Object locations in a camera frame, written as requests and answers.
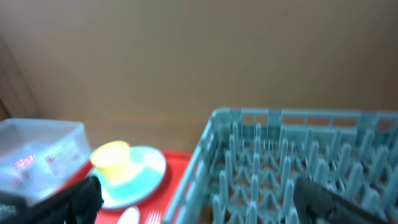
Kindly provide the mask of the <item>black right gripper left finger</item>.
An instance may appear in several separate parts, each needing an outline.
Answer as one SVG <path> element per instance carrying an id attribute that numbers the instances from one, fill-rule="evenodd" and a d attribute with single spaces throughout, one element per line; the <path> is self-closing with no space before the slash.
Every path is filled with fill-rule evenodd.
<path id="1" fill-rule="evenodd" d="M 90 176 L 33 205 L 1 192 L 1 224 L 94 224 L 103 205 L 101 184 Z"/>

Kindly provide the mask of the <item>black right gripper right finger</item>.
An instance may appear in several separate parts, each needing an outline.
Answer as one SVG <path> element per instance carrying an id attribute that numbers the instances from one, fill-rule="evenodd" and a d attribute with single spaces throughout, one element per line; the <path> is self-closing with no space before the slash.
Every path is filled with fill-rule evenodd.
<path id="1" fill-rule="evenodd" d="M 307 178 L 296 180 L 293 201 L 301 224 L 315 223 L 319 219 L 336 224 L 388 224 Z"/>

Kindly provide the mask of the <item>white plastic spoon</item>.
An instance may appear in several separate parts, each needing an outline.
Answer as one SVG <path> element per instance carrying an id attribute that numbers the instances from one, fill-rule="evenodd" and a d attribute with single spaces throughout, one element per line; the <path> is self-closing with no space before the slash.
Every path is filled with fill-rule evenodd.
<path id="1" fill-rule="evenodd" d="M 141 219 L 140 211 L 137 206 L 127 208 L 119 217 L 117 224 L 139 224 Z"/>

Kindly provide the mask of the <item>white plastic fork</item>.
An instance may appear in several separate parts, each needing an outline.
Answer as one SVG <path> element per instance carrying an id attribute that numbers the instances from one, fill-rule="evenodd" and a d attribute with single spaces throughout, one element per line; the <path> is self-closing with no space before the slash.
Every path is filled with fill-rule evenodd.
<path id="1" fill-rule="evenodd" d="M 162 224 L 162 213 L 159 210 L 150 211 L 144 224 Z"/>

